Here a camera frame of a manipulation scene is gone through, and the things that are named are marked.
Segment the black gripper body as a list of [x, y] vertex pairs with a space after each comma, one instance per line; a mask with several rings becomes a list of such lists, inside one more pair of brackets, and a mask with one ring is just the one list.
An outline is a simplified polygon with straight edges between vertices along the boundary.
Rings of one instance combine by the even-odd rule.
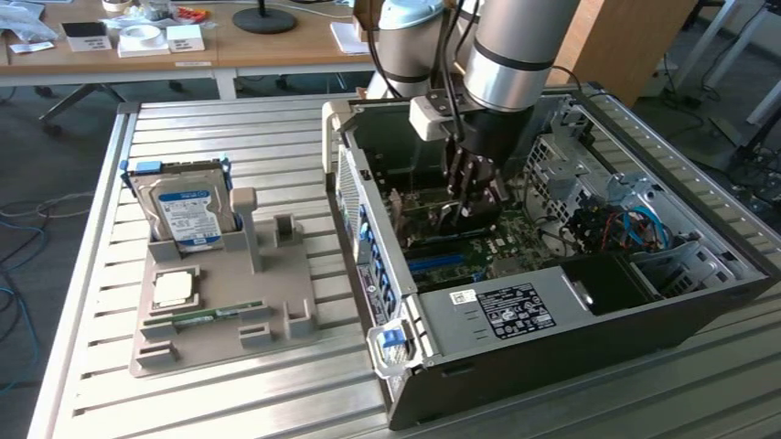
[[484, 109], [462, 117], [464, 139], [450, 143], [449, 162], [453, 163], [456, 150], [461, 148], [473, 155], [493, 161], [498, 169], [505, 167], [518, 147], [524, 130], [533, 118], [534, 106], [520, 112], [498, 112]]

